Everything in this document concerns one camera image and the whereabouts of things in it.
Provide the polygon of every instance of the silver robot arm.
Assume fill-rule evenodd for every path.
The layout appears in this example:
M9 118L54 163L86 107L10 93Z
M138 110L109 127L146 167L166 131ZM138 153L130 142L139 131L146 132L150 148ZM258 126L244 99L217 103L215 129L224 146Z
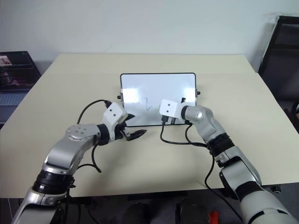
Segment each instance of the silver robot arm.
M145 133L139 130L130 134L125 120L133 118L117 103L112 103L103 114L100 125L78 124L69 127L46 157L41 172L29 188L17 210L12 224L49 224L57 206L73 187L73 175L84 153L95 145L105 145L121 139L133 140Z
M261 187L258 171L233 144L210 109L163 100L160 114L195 125L221 168L220 179L225 189L240 201L245 224L299 224L275 196Z

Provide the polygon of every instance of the computer screen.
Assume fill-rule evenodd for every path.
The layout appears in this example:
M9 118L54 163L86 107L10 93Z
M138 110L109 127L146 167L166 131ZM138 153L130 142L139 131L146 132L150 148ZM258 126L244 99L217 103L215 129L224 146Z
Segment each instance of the computer screen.
M40 76L28 52L0 52L0 90L30 89Z

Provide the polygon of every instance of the beige tabletop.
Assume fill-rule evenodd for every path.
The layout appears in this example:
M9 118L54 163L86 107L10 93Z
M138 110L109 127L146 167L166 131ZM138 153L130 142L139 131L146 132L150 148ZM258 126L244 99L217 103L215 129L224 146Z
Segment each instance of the beige tabletop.
M299 181L299 136L260 76L241 55L61 54L0 131L0 196L24 197L42 163L82 109L103 98L118 101L121 73L194 72L201 95L233 142L259 171L263 184ZM101 121L104 105L92 106L81 123ZM185 126L168 126L164 137L185 141ZM96 150L99 174L78 170L73 196L203 189L212 158L208 150L159 139L160 126L141 138ZM194 128L193 141L202 141ZM90 162L90 150L83 162ZM222 187L219 168L209 183Z

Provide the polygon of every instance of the handwritten mark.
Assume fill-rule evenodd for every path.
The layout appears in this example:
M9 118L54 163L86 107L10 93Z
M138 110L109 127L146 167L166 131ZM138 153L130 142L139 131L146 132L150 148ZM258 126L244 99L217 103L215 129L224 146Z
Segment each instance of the handwritten mark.
M149 109L150 109L152 106L149 106L149 107L148 107L148 98L147 98L147 97L144 97L143 99L145 99L145 109L146 109L146 111L149 111Z

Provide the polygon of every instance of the floor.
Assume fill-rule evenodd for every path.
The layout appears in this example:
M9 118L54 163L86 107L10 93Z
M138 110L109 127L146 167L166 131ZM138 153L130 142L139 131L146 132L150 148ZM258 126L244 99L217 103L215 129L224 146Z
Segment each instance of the floor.
M282 184L282 193L275 196L282 204L299 220L299 183ZM151 224L175 224L176 204L183 198L189 198L198 205L204 205L207 210L219 211L220 224L239 224L240 220L227 207L227 205L209 190L192 190L183 192L154 193L146 195L122 195L122 196L99 196L93 197L96 203L85 207L82 206L82 216L80 223L96 224L88 215L87 209L100 224L118 224L125 210L136 202L146 203L151 208L153 216ZM18 208L18 199L9 199L12 215ZM230 200L233 206L240 212L237 201ZM77 207L70 206L68 224L76 223ZM11 215L7 198L0 199L0 223L11 222Z

